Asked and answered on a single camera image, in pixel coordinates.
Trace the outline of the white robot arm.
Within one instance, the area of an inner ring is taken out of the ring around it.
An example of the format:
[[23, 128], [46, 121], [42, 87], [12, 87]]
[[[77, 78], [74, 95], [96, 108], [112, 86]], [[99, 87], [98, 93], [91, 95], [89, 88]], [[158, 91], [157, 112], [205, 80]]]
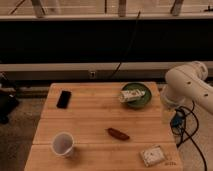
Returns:
[[166, 85], [160, 93], [163, 105], [176, 108], [188, 98], [213, 115], [213, 87], [205, 82], [207, 77], [208, 68], [203, 62], [171, 68], [165, 74]]

